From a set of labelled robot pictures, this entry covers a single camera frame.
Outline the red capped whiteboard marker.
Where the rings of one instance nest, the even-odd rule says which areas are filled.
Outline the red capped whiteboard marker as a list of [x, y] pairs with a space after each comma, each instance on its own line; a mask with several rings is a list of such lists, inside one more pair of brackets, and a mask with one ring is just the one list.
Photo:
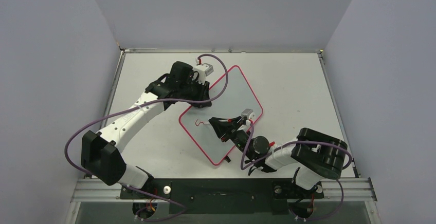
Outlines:
[[238, 122], [238, 119], [219, 119], [219, 122], [234, 123], [234, 122]]

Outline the pink framed whiteboard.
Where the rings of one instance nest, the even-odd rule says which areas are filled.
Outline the pink framed whiteboard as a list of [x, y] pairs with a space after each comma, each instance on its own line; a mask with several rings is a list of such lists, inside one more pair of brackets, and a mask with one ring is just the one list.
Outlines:
[[242, 69], [233, 65], [228, 69], [228, 85], [224, 93], [205, 108], [189, 107], [179, 116], [179, 124], [207, 157], [212, 165], [218, 166], [233, 150], [230, 141], [222, 142], [208, 120], [212, 117], [235, 118], [245, 109], [251, 109], [256, 123], [263, 115], [263, 107], [251, 88]]

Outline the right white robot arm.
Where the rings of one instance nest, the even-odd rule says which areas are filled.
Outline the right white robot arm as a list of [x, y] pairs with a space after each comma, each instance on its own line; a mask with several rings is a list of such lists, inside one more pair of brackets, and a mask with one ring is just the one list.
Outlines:
[[254, 123], [247, 116], [212, 117], [209, 124], [220, 141], [231, 141], [242, 152], [240, 169], [249, 174], [255, 170], [273, 173], [298, 164], [290, 182], [290, 190], [297, 197], [304, 196], [322, 179], [338, 180], [352, 162], [344, 141], [307, 127], [294, 140], [277, 145], [264, 136], [255, 136]]

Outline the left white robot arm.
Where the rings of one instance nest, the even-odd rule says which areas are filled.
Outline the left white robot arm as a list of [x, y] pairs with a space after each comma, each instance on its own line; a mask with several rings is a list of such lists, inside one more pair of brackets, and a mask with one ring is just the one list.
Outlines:
[[151, 82], [132, 111], [100, 129], [87, 131], [82, 137], [81, 165], [107, 185], [130, 185], [140, 198], [153, 193], [151, 174], [137, 166], [127, 164], [123, 157], [127, 144], [154, 117], [167, 110], [175, 99], [193, 100], [194, 106], [211, 106], [206, 77], [213, 73], [208, 63], [191, 66], [177, 61], [169, 73]]

